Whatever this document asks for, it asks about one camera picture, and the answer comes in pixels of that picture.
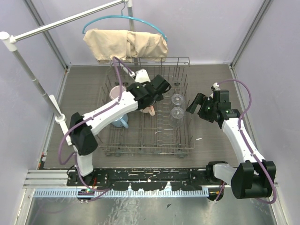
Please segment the clear faceted glass cup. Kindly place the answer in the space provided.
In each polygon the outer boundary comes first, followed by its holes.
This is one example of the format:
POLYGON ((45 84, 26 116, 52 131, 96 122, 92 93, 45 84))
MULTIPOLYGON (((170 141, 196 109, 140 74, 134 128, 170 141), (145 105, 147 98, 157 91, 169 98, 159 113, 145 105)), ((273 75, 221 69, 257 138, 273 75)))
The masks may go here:
POLYGON ((171 103, 173 107, 181 107, 184 108, 185 107, 185 98, 183 95, 181 94, 174 94, 171 97, 171 103))

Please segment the pink ceramic mug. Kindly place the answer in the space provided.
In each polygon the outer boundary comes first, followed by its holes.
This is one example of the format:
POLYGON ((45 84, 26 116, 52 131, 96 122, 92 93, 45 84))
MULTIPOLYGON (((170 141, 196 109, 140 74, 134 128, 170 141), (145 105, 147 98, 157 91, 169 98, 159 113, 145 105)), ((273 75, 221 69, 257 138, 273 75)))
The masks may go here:
POLYGON ((151 105, 149 107, 146 107, 145 109, 141 109, 140 110, 142 113, 148 113, 150 114, 150 116, 154 116, 155 115, 155 110, 154 110, 154 106, 151 105))

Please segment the blue ceramic mug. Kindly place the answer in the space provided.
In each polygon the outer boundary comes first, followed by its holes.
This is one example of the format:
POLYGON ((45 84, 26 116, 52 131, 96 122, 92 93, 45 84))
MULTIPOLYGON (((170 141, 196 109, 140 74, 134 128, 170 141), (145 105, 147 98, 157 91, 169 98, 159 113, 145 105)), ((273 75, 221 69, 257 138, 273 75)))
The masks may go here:
POLYGON ((113 126, 117 128, 129 128, 128 125, 128 115, 124 114, 122 117, 118 118, 117 120, 111 123, 113 126))

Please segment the lilac ceramic mug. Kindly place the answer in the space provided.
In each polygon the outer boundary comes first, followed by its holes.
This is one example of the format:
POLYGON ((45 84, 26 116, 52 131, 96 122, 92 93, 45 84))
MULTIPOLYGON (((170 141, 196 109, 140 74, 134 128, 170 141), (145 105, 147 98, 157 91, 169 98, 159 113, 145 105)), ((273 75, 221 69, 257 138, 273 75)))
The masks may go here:
POLYGON ((114 86, 109 92, 109 98, 111 100, 114 100, 114 99, 118 100, 119 96, 120 96, 120 90, 121 90, 121 92, 124 92, 127 89, 123 85, 122 86, 120 86, 120 85, 114 86))

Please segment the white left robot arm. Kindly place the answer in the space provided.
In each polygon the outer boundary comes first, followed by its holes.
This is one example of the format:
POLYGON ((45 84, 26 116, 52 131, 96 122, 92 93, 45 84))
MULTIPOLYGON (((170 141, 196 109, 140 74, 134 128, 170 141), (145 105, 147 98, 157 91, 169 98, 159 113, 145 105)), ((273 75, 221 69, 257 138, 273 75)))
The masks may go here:
POLYGON ((69 136, 76 152, 75 164, 79 171, 77 180, 82 185, 88 186, 94 180, 92 156, 98 147, 98 133, 123 115, 163 100, 163 94, 171 87, 167 80, 157 75, 149 82, 130 84, 120 97, 92 112, 72 115, 69 136))

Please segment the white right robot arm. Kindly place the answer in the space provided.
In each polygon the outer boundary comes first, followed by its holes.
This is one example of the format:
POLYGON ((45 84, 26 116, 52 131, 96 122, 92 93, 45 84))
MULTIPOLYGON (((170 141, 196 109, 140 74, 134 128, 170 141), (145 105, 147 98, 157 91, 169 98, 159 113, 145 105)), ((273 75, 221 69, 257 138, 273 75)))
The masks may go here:
POLYGON ((274 203, 277 199, 274 185, 276 166, 267 161, 253 144, 239 110, 231 108, 229 91, 214 90, 211 96, 198 93, 186 111, 194 113, 198 107, 197 114, 201 119, 216 122, 225 133, 239 162, 237 168, 223 161, 209 162, 205 174, 208 183, 215 185, 223 181, 229 184, 237 199, 263 201, 272 197, 269 203, 274 203))

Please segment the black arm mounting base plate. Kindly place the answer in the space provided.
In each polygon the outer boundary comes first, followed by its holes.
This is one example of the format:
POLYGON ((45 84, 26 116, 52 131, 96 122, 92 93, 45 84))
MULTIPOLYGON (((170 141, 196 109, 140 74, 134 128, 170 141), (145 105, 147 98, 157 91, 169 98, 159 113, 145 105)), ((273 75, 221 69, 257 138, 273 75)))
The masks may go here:
POLYGON ((90 174, 79 178, 78 171, 72 167, 67 170, 67 186, 86 184, 96 190, 114 191, 172 191, 201 190, 204 186, 220 186, 222 181, 214 177, 212 169, 207 168, 96 168, 90 174))

